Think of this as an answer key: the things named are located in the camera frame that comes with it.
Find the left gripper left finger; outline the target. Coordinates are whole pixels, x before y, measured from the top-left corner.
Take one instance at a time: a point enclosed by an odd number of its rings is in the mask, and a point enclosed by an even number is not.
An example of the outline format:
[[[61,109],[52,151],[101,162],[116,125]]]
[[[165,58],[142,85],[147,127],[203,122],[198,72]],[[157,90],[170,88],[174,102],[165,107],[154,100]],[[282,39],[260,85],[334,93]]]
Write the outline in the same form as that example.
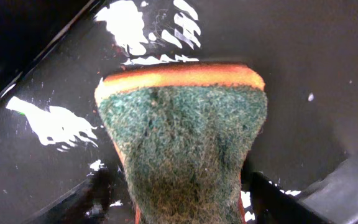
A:
[[[123,183],[123,178],[122,171],[102,168],[24,223],[104,223],[108,219],[114,188]]]

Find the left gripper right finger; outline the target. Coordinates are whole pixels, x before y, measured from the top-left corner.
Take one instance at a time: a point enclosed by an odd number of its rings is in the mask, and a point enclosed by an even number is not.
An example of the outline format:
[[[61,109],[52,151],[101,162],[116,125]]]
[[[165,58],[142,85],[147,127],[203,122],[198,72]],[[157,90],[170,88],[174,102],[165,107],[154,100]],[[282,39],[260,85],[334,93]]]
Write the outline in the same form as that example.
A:
[[[242,219],[244,223],[331,223],[262,173],[245,169],[242,171]]]

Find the green and orange sponge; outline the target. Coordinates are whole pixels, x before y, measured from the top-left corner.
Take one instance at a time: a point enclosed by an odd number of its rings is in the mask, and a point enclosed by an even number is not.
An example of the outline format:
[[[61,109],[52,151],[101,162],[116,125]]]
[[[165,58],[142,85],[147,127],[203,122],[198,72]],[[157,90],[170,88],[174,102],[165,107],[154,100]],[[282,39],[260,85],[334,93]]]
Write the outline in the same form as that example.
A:
[[[136,223],[244,223],[241,170],[267,118],[245,65],[188,64],[103,78],[98,114],[124,167]]]

